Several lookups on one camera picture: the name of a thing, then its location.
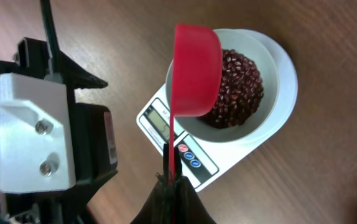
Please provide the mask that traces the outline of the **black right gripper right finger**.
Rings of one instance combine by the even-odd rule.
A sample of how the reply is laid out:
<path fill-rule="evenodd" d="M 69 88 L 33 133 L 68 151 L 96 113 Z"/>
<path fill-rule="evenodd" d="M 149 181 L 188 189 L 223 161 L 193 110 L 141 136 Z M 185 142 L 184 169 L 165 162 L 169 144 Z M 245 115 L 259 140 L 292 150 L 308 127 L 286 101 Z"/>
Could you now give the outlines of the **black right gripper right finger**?
<path fill-rule="evenodd" d="M 175 157 L 175 222 L 178 224 L 216 224 L 207 212 L 188 177 L 182 174 L 179 149 L 174 149 Z"/>

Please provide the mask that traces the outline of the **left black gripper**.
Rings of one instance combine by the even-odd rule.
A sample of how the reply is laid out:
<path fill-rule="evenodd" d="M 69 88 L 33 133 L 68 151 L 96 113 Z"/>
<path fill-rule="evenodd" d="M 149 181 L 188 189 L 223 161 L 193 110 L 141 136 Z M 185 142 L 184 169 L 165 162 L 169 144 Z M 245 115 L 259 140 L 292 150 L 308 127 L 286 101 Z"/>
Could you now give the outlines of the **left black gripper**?
<path fill-rule="evenodd" d="M 0 191 L 0 223 L 93 223 L 86 206 L 95 193 L 117 173 L 118 157 L 110 110 L 102 105 L 79 103 L 75 91 L 101 89 L 108 82 L 86 71 L 69 56 L 52 55 L 49 44 L 22 39 L 11 61 L 0 60 L 0 75 L 15 73 L 63 84 L 67 89 L 68 115 L 76 183 L 66 190 L 7 193 Z"/>

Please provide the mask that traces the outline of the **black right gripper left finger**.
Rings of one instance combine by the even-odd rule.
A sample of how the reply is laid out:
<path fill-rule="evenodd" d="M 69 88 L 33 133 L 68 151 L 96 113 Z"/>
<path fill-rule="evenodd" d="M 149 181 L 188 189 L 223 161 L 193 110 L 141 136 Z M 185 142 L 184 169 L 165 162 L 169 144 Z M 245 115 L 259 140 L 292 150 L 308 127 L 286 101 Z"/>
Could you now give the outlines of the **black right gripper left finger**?
<path fill-rule="evenodd" d="M 157 182 L 145 204 L 131 224 L 171 223 L 171 188 L 169 185 L 169 144 L 163 146 L 163 174 L 157 173 Z"/>

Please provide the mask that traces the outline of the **red measuring scoop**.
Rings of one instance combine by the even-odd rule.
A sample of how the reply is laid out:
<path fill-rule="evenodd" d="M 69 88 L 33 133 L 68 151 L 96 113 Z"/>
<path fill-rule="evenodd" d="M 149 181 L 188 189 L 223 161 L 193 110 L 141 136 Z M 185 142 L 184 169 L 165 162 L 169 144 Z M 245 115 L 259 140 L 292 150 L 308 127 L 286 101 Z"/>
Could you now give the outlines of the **red measuring scoop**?
<path fill-rule="evenodd" d="M 221 82 L 222 51 L 216 33 L 206 27 L 177 24 L 170 84 L 169 179 L 178 177 L 174 118 L 199 117 L 215 104 Z"/>

